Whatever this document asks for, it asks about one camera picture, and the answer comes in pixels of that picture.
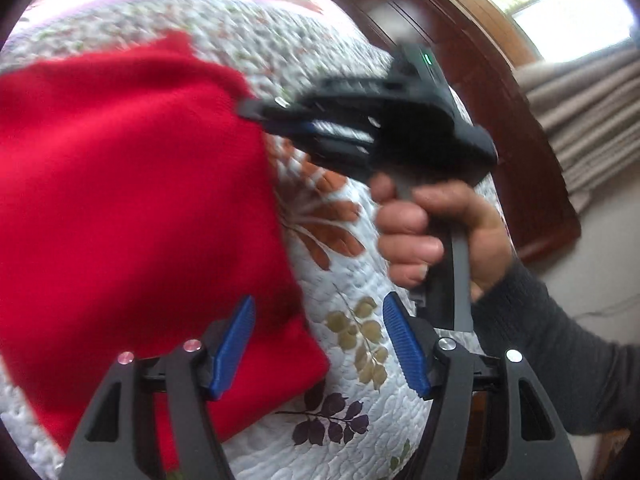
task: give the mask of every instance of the orange leaf pattern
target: orange leaf pattern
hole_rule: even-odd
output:
[[[294,175],[277,180],[282,224],[316,265],[329,270],[332,252],[349,258],[362,254],[364,246],[349,230],[360,218],[360,205],[337,196],[347,178],[312,164],[287,139],[266,135],[266,143],[274,175],[287,170]]]

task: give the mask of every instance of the hand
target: hand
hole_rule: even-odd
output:
[[[464,182],[451,180],[413,189],[414,202],[396,200],[396,186],[386,174],[370,182],[373,200],[382,204],[376,217],[378,249],[390,263],[389,278],[412,288],[444,254],[442,242],[425,235],[429,215],[450,218],[468,228],[471,298],[477,301],[505,275],[513,261],[511,241],[498,211]]]

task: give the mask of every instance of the sweater sleeve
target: sweater sleeve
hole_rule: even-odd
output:
[[[524,355],[569,433],[629,428],[640,419],[640,347],[587,332],[520,262],[474,305],[473,318],[488,355],[509,348]]]

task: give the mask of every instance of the curtain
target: curtain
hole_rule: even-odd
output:
[[[515,70],[579,213],[591,192],[640,159],[640,49],[628,38],[568,62]]]

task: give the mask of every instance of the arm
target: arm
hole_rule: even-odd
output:
[[[502,219],[482,197],[462,182],[446,182],[414,189],[414,203],[401,202],[385,175],[372,180],[371,194],[383,205],[376,218],[378,248],[399,286],[417,285],[442,258],[440,241],[424,234],[429,214],[467,225],[482,348],[494,356],[520,350],[569,432],[628,428],[640,419],[640,348],[607,343],[571,320],[514,261]]]
[[[640,419],[640,347],[587,332],[520,262],[476,303],[473,316],[489,355],[522,352],[570,433],[628,428]]]

